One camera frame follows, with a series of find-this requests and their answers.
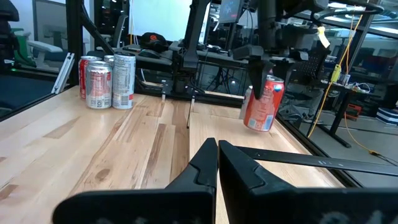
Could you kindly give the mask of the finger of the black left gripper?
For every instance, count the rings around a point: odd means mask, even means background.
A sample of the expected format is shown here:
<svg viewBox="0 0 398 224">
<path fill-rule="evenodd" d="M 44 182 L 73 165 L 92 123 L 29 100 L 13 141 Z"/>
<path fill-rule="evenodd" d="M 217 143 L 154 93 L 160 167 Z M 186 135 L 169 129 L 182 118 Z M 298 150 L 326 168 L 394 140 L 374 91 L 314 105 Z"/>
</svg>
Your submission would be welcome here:
<svg viewBox="0 0 398 224">
<path fill-rule="evenodd" d="M 252 83 L 254 97 L 259 100 L 264 92 L 267 75 L 274 64 L 265 60 L 250 60 L 248 63 L 248 74 Z"/>
</svg>

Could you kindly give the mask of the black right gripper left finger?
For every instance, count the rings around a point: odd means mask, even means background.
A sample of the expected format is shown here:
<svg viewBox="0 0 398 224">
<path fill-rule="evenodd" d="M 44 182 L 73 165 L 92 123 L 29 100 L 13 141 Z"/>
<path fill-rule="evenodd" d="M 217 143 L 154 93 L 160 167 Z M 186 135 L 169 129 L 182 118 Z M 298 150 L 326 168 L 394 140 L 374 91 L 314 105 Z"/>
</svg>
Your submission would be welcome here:
<svg viewBox="0 0 398 224">
<path fill-rule="evenodd" d="M 215 224 L 218 146 L 204 141 L 183 172 L 163 189 L 76 194 L 53 211 L 53 224 Z"/>
</svg>

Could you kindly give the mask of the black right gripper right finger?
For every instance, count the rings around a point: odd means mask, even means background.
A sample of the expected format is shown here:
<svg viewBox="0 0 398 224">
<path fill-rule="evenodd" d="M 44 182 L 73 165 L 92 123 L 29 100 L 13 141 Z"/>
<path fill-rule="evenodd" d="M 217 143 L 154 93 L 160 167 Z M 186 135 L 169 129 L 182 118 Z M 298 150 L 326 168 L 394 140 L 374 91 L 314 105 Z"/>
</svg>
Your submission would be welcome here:
<svg viewBox="0 0 398 224">
<path fill-rule="evenodd" d="M 298 188 L 221 140 L 230 224 L 398 224 L 398 189 Z"/>
</svg>

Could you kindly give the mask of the orange Fanta can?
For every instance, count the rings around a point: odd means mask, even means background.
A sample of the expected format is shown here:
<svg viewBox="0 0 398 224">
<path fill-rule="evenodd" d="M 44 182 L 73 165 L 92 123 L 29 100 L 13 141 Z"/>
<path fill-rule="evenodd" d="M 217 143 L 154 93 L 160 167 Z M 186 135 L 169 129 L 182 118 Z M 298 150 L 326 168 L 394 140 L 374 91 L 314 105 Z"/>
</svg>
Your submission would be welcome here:
<svg viewBox="0 0 398 224">
<path fill-rule="evenodd" d="M 273 75 L 268 75 L 264 84 L 262 96 L 256 99 L 252 91 L 248 100 L 243 123 L 256 131 L 268 132 L 284 94 L 284 81 Z"/>
</svg>

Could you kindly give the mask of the white Celsius can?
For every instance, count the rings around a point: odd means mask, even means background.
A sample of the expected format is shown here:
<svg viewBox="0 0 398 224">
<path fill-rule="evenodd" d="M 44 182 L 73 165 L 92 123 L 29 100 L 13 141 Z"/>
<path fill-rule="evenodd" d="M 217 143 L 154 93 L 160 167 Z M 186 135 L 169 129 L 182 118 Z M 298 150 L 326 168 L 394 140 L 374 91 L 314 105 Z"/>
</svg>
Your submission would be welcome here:
<svg viewBox="0 0 398 224">
<path fill-rule="evenodd" d="M 116 52 L 113 65 L 112 106 L 120 110 L 133 107 L 136 57 L 134 54 Z"/>
</svg>

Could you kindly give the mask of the yellow paper tag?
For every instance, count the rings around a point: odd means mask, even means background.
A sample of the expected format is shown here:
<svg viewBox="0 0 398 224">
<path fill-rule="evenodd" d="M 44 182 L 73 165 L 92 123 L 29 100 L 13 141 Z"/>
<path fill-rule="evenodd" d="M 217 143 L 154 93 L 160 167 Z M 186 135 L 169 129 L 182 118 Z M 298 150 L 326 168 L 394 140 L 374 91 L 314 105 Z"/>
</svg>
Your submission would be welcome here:
<svg viewBox="0 0 398 224">
<path fill-rule="evenodd" d="M 330 42 L 325 35 L 325 28 L 323 26 L 320 26 L 317 28 L 317 30 L 319 41 L 322 43 L 322 46 L 327 49 L 330 46 Z"/>
</svg>

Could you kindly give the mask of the small monitor screen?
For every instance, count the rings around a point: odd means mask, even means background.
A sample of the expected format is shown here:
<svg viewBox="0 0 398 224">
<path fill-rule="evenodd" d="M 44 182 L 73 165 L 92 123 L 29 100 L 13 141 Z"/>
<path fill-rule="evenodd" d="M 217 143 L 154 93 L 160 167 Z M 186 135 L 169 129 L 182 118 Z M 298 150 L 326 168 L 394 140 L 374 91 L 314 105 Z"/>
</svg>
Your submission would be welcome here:
<svg viewBox="0 0 398 224">
<path fill-rule="evenodd" d="M 222 0 L 219 13 L 220 24 L 236 23 L 241 17 L 244 0 Z"/>
</svg>

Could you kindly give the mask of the yellow-green plug device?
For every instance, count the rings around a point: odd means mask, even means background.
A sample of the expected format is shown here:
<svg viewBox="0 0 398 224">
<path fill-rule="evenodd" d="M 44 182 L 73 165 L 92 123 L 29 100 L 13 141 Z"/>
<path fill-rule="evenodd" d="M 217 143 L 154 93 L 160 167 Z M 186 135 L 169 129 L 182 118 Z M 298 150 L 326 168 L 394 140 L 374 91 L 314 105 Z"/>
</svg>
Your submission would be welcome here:
<svg viewBox="0 0 398 224">
<path fill-rule="evenodd" d="M 333 73 L 331 75 L 330 81 L 331 82 L 337 82 L 339 77 L 340 77 L 340 74 L 341 74 L 341 65 L 340 64 L 336 64 L 335 68 L 333 70 Z"/>
</svg>

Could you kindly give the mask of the red crate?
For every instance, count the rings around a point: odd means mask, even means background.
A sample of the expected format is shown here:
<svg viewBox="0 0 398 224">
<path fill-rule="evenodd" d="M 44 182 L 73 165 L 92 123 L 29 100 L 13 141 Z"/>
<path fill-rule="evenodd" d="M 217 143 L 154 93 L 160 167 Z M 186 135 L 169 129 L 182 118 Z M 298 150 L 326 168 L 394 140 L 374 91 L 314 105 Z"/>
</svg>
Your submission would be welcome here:
<svg viewBox="0 0 398 224">
<path fill-rule="evenodd" d="M 345 115 L 348 119 L 356 121 L 361 113 L 362 107 L 354 104 L 348 104 Z"/>
</svg>

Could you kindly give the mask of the dark grey desk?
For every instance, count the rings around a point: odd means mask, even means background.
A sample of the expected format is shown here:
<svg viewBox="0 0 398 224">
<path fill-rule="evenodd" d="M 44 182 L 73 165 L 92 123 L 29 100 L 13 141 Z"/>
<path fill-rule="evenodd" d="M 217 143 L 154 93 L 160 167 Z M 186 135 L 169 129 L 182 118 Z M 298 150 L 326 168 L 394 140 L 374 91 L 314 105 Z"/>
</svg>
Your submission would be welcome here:
<svg viewBox="0 0 398 224">
<path fill-rule="evenodd" d="M 136 56 L 136 67 L 142 69 L 152 69 L 161 72 L 172 72 L 173 61 L 172 55 L 173 50 L 168 50 L 160 54 L 160 58 L 143 57 L 139 55 L 141 48 L 139 45 L 127 45 L 121 48 L 114 49 L 115 52 L 124 52 L 134 54 Z M 234 60 L 232 57 L 227 55 L 218 54 L 214 52 L 207 52 L 204 50 L 197 50 L 198 63 L 205 65 L 212 65 L 218 67 L 228 68 L 246 68 L 247 60 Z"/>
</svg>

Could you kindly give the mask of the black computer mouse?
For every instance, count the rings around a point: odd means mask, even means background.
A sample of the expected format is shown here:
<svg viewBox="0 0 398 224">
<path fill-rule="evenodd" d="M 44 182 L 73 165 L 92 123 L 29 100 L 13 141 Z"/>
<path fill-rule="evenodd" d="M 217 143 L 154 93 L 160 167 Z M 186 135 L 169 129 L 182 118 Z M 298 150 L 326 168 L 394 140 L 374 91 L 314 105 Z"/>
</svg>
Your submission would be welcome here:
<svg viewBox="0 0 398 224">
<path fill-rule="evenodd" d="M 150 50 L 150 49 L 142 49 L 139 53 L 138 56 L 140 57 L 148 57 L 148 58 L 161 58 L 160 53 Z"/>
</svg>

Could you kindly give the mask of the black cap orange logo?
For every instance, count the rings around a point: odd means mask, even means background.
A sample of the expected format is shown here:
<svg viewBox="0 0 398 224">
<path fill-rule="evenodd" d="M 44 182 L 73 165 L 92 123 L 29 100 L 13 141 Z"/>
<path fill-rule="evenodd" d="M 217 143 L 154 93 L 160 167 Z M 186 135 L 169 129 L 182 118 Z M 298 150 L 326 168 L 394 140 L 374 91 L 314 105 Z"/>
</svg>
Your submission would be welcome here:
<svg viewBox="0 0 398 224">
<path fill-rule="evenodd" d="M 141 36 L 139 45 L 142 49 L 149 49 L 158 53 L 169 49 L 166 39 L 155 32 L 146 32 Z"/>
</svg>

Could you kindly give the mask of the blue white box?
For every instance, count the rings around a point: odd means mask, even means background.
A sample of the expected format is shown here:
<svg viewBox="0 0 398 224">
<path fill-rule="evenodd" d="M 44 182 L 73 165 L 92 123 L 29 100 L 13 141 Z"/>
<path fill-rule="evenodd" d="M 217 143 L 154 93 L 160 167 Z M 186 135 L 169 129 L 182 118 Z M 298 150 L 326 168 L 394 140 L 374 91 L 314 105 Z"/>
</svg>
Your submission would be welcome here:
<svg viewBox="0 0 398 224">
<path fill-rule="evenodd" d="M 376 118 L 385 124 L 398 126 L 398 108 L 378 108 Z"/>
</svg>

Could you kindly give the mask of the red Coca-Cola can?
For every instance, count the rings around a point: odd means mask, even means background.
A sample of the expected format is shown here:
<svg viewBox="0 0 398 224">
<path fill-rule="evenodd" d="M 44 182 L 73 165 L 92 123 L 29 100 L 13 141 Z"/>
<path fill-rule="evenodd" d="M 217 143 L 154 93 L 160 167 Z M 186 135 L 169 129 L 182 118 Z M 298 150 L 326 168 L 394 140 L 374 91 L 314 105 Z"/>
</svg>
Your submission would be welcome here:
<svg viewBox="0 0 398 224">
<path fill-rule="evenodd" d="M 86 66 L 91 61 L 101 61 L 101 58 L 95 56 L 81 56 L 78 62 L 78 75 L 79 75 L 79 86 L 80 86 L 80 97 L 82 99 L 86 98 L 86 86 L 85 86 L 85 78 L 86 78 Z"/>
</svg>

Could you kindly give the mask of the silver aluminium profile piece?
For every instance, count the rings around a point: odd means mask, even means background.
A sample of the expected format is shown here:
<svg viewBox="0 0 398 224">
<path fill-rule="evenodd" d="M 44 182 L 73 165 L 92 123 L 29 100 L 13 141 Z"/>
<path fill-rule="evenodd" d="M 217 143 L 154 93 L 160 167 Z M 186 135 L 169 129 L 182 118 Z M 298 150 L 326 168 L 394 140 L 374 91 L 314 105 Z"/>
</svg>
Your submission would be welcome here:
<svg viewBox="0 0 398 224">
<path fill-rule="evenodd" d="M 53 85 L 51 93 L 57 95 L 63 91 L 63 89 L 65 88 L 65 85 L 67 83 L 68 77 L 70 75 L 70 72 L 72 70 L 74 62 L 75 62 L 75 54 L 70 53 L 70 52 L 67 53 L 64 63 L 59 71 L 58 77 Z"/>
</svg>

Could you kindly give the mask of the grey office chair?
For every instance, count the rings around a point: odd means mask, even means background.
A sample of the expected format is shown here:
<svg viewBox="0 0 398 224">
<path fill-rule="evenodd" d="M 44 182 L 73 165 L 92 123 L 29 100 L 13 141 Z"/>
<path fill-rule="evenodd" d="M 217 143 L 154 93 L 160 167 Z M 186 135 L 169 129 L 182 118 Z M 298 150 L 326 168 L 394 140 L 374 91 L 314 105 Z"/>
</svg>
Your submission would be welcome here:
<svg viewBox="0 0 398 224">
<path fill-rule="evenodd" d="M 58 67 L 51 67 L 47 62 L 59 64 L 63 61 L 66 55 L 60 47 L 29 40 L 30 32 L 22 28 L 12 28 L 11 32 L 17 37 L 19 44 L 19 51 L 14 51 L 16 62 L 43 70 L 59 71 Z"/>
</svg>

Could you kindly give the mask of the black office chair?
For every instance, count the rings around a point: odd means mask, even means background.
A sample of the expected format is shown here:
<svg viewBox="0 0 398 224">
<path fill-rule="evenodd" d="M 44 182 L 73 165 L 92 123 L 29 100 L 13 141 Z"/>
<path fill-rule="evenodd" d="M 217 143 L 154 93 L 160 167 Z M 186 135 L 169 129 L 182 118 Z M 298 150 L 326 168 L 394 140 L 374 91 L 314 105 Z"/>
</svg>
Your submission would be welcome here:
<svg viewBox="0 0 398 224">
<path fill-rule="evenodd" d="M 19 12 L 10 0 L 0 0 L 0 70 L 6 68 L 5 60 L 12 60 L 14 51 L 19 49 L 10 21 L 18 22 Z"/>
</svg>

